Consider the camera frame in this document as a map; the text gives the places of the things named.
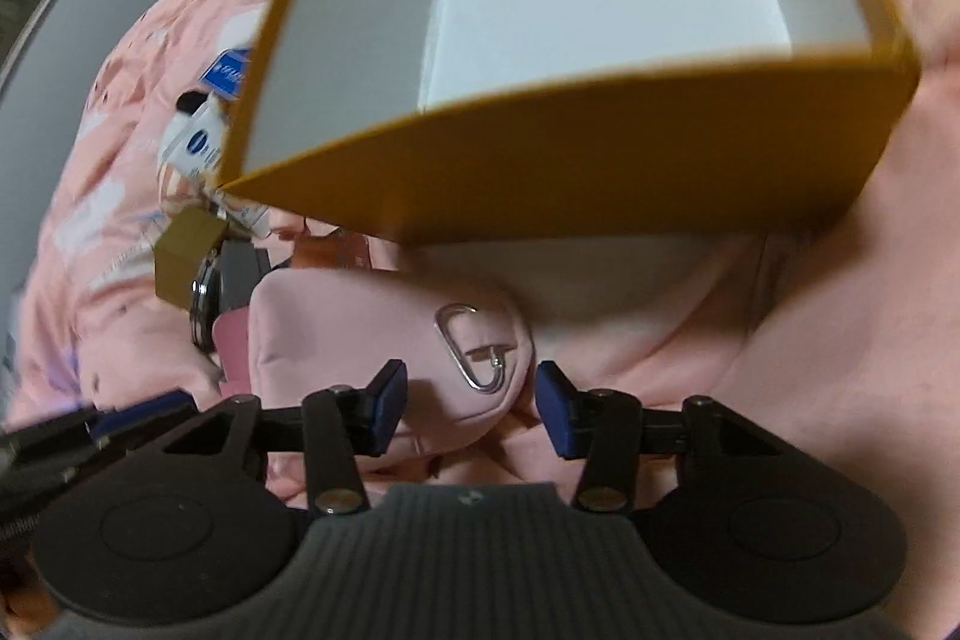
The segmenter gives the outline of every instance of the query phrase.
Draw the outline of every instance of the pink bag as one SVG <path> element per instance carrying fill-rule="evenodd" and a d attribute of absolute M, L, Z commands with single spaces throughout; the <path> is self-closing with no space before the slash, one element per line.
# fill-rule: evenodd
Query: pink bag
<path fill-rule="evenodd" d="M 373 269 L 280 269 L 253 290 L 253 392 L 265 408 L 312 391 L 363 387 L 390 359 L 406 362 L 407 411 L 390 450 L 365 471 L 464 448 L 520 394 L 533 344 L 496 290 Z"/>

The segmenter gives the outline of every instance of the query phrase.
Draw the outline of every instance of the blue package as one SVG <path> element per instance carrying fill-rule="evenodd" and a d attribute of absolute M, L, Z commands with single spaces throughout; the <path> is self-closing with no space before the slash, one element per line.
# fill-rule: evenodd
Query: blue package
<path fill-rule="evenodd" d="M 228 49 L 221 52 L 213 66 L 208 68 L 200 82 L 228 101 L 235 100 L 240 95 L 240 83 L 243 81 L 244 71 L 247 70 L 248 49 Z"/>

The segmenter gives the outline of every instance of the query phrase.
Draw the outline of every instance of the screw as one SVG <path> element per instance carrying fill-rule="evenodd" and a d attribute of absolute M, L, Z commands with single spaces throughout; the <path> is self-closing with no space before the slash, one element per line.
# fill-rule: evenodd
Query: screw
<path fill-rule="evenodd" d="M 314 503 L 328 515 L 349 515 L 363 504 L 363 497 L 352 488 L 330 488 L 320 493 Z"/>
<path fill-rule="evenodd" d="M 627 497 L 623 491 L 606 485 L 588 488 L 581 492 L 577 501 L 592 512 L 616 512 L 627 506 Z"/>

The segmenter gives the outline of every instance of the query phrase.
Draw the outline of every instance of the metal clip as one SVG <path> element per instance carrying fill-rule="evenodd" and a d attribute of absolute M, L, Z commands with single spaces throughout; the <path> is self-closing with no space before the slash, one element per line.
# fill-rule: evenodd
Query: metal clip
<path fill-rule="evenodd" d="M 477 376 L 473 374 L 469 360 L 467 360 L 467 357 L 460 351 L 460 348 L 457 347 L 456 342 L 453 341 L 448 330 L 451 317 L 457 316 L 457 314 L 476 312 L 477 309 L 469 304 L 448 304 L 437 311 L 434 325 L 437 327 L 438 332 L 440 332 L 440 336 L 446 344 L 446 349 L 448 349 L 450 357 L 453 358 L 453 362 L 456 363 L 457 368 L 459 368 L 460 374 L 463 375 L 464 380 L 467 381 L 467 385 L 477 393 L 496 393 L 501 389 L 503 381 L 507 377 L 507 360 L 504 347 L 502 345 L 490 346 L 490 362 L 493 367 L 493 379 L 489 383 L 481 383 L 481 381 L 477 379 Z"/>

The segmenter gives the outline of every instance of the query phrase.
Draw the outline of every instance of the blue oval logo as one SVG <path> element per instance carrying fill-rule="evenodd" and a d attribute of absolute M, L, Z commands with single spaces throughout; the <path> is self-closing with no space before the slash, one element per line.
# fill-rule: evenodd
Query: blue oval logo
<path fill-rule="evenodd" d="M 200 150 L 205 148 L 207 139 L 208 135 L 206 135 L 206 131 L 198 131 L 196 134 L 190 137 L 189 142 L 186 143 L 186 148 L 196 155 L 200 152 Z"/>

